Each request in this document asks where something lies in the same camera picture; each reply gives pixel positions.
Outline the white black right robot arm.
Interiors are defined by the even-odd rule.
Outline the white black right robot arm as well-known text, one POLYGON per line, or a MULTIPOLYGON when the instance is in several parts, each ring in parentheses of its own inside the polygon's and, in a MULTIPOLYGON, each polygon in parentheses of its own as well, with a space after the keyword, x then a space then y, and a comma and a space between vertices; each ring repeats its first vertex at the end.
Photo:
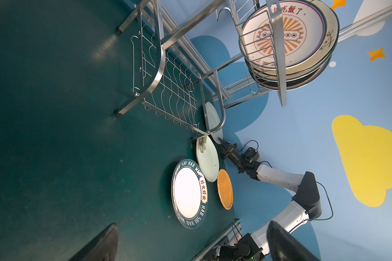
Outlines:
POLYGON ((223 247, 220 260, 261 261, 270 254, 270 230, 284 235, 321 216, 320 194, 312 172, 293 174, 258 162, 250 147, 239 154, 237 144, 221 140, 221 153, 252 181, 236 187, 236 216, 247 231, 234 247, 223 247))

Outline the white plate orange sunburst edge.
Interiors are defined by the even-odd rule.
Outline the white plate orange sunburst edge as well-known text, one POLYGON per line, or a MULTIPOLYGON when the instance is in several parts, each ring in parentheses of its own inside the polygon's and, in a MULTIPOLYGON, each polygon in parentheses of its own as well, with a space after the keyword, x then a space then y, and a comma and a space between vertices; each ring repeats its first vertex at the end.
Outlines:
MULTIPOLYGON (((323 11, 308 1, 281 1, 286 68, 312 57, 321 47, 327 29, 323 11)), ((268 7, 250 14, 242 25, 240 50, 256 69, 275 69, 268 7)))

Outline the black round plate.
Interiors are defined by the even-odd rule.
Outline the black round plate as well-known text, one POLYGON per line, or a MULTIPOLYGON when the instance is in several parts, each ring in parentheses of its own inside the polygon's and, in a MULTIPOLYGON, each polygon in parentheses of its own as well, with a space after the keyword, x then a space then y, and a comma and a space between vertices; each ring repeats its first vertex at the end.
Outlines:
MULTIPOLYGON (((323 73, 323 71, 327 68, 327 66, 328 66, 328 64, 323 64, 316 71, 314 71, 313 73, 311 73, 307 76, 304 76, 304 77, 297 79, 297 80, 287 81, 287 83, 286 83, 287 90, 288 91, 295 90, 295 89, 298 89, 300 87, 303 87, 303 86, 313 82, 323 73)), ((277 82, 269 82, 264 79, 258 79, 258 83, 260 86, 262 86, 266 89, 274 90, 274 91, 278 90, 277 82)))

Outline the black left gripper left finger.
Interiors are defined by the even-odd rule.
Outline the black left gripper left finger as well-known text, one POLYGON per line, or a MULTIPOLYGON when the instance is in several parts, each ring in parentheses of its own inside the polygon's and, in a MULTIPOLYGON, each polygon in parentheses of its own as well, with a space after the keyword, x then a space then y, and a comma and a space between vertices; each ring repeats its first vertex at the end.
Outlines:
POLYGON ((118 241, 118 226, 116 223, 111 223, 69 261, 115 261, 118 241))

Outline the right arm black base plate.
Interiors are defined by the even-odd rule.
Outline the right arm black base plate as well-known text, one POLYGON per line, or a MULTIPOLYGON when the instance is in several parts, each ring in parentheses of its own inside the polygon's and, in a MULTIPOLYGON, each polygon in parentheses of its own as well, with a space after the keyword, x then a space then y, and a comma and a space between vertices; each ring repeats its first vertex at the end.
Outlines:
POLYGON ((242 249, 237 246, 216 245, 208 253, 207 261, 239 261, 243 257, 242 249))

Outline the stainless steel dish rack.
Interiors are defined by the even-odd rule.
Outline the stainless steel dish rack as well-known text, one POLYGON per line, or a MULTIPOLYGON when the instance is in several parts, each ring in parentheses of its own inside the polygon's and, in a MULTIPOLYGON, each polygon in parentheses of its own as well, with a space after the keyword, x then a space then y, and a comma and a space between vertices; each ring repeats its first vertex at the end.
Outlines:
POLYGON ((137 104, 142 104, 146 109, 153 110, 156 115, 163 115, 166 119, 173 120, 174 123, 180 124, 187 129, 191 129, 201 136, 212 135, 222 129, 226 115, 226 109, 234 107, 249 101, 257 96, 261 96, 269 92, 264 87, 260 87, 259 91, 252 95, 247 95, 232 103, 224 104, 224 99, 229 97, 232 90, 237 87, 245 88, 253 84, 260 85, 260 79, 256 76, 247 76, 236 83, 224 87, 219 81, 218 72, 229 65, 237 62, 240 59, 246 59, 247 55, 239 53, 222 65, 211 69, 207 63, 200 56, 199 52, 195 49, 194 45, 189 41, 185 34, 193 29, 202 20, 207 18, 211 13, 220 10, 228 10, 231 18, 235 24, 238 36, 242 37, 242 24, 245 19, 240 18, 236 10, 236 2, 230 1, 229 5, 225 7, 224 1, 208 1, 195 15, 186 20, 180 25, 171 17, 166 8, 159 1, 141 1, 134 6, 132 13, 124 19, 124 21, 115 29, 118 35, 121 35, 133 20, 139 21, 139 39, 141 44, 149 43, 151 47, 156 50, 145 51, 140 49, 140 72, 143 78, 147 75, 150 76, 150 82, 142 83, 142 87, 132 87, 133 98, 125 102, 114 111, 114 115, 122 116, 130 111, 137 104), (153 61, 151 55, 158 54, 158 59, 153 61), (188 80, 189 87, 177 86, 178 91, 173 91, 168 88, 166 81, 176 84, 175 80, 170 77, 169 69, 178 71, 185 79, 188 80), (217 89, 217 99, 220 103, 221 117, 219 123, 214 126, 208 126, 206 130, 201 130, 196 124, 194 117, 197 111, 196 102, 193 95, 193 85, 199 84, 201 100, 205 101, 204 95, 204 82, 208 81, 217 89), (183 101, 184 109, 172 109, 159 107, 155 101, 148 102, 147 97, 150 96, 154 90, 159 86, 168 89, 173 97, 179 101, 183 101))

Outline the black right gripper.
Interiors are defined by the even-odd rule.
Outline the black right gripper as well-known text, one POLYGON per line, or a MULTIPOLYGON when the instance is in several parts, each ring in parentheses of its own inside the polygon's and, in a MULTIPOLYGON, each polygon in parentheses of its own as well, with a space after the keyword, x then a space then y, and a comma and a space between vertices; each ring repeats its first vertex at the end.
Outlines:
POLYGON ((218 140, 220 141, 221 154, 228 155, 228 158, 234 163, 240 174, 244 172, 246 172, 248 175, 257 174, 257 169, 260 166, 260 163, 258 161, 245 161, 243 158, 243 154, 239 154, 236 152, 237 144, 231 144, 221 138, 218 138, 218 140))

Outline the white plate floral sprigs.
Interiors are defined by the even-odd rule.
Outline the white plate floral sprigs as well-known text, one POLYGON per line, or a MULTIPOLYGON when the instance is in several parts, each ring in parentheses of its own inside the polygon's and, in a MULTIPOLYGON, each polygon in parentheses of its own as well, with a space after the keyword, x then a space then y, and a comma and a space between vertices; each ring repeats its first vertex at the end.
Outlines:
MULTIPOLYGON (((313 69, 317 68, 324 62, 336 44, 336 38, 339 32, 339 21, 335 12, 321 1, 308 2, 316 4, 323 11, 324 17, 327 21, 327 29, 324 34, 321 47, 319 47, 318 51, 312 57, 294 67, 286 68, 286 78, 288 80, 294 80, 295 78, 299 78, 302 75, 312 72, 313 69)), ((253 67, 253 63, 249 60, 247 61, 247 64, 252 67, 253 71, 258 76, 264 77, 273 82, 277 80, 277 72, 275 69, 256 69, 253 67)))

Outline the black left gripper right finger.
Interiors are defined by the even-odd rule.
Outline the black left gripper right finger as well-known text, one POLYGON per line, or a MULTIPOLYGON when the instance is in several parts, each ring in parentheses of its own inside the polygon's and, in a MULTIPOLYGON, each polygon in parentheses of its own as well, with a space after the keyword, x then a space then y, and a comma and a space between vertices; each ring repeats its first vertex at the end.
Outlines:
POLYGON ((273 261, 319 261, 276 221, 270 222, 266 236, 273 261))

